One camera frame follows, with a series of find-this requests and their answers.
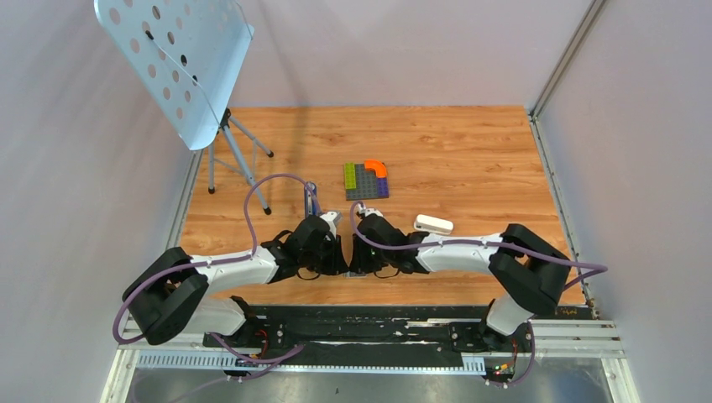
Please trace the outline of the blue black stapler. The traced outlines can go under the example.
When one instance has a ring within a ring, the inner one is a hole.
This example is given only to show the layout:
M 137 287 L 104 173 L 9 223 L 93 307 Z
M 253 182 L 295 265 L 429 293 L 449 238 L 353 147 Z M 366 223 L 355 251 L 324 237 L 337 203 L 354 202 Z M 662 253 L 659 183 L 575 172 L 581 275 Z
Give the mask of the blue black stapler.
M 316 205 L 316 195 L 316 184 L 311 181 L 308 181 L 304 189 L 304 210 L 306 217 L 318 214 L 318 207 Z

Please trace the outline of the white stapler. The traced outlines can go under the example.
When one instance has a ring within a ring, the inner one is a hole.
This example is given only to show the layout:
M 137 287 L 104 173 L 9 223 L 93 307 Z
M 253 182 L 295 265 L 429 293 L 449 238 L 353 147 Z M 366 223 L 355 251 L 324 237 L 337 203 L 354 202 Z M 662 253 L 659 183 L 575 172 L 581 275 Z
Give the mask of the white stapler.
M 454 224 L 452 221 L 439 217 L 418 214 L 414 220 L 413 228 L 418 231 L 449 235 L 454 230 Z

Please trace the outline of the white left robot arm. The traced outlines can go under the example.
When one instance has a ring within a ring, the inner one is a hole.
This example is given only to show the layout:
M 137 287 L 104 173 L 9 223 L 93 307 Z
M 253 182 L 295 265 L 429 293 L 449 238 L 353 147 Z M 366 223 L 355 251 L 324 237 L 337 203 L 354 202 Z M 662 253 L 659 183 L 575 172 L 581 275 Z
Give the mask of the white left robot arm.
M 343 273 L 337 225 L 341 214 L 330 211 L 302 220 L 284 241 L 274 238 L 255 251 L 216 257 L 167 249 L 123 293 L 122 300 L 150 345 L 169 342 L 183 332 L 214 332 L 238 347 L 249 346 L 257 324 L 246 306 L 214 294 L 243 285 L 267 285 L 298 275 L 301 269 L 326 275 Z

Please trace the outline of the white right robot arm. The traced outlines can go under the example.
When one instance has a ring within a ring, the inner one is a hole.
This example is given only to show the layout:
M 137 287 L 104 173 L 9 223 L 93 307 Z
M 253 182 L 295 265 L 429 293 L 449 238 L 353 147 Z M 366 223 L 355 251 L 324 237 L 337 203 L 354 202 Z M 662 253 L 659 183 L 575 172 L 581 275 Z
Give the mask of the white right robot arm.
M 556 311 L 571 270 L 560 251 L 521 224 L 478 237 L 404 234 L 380 213 L 368 212 L 353 220 L 352 227 L 355 245 L 364 246 L 380 265 L 402 273 L 457 270 L 492 275 L 505 293 L 491 302 L 481 319 L 479 338 L 495 351 L 511 342 L 521 324 Z

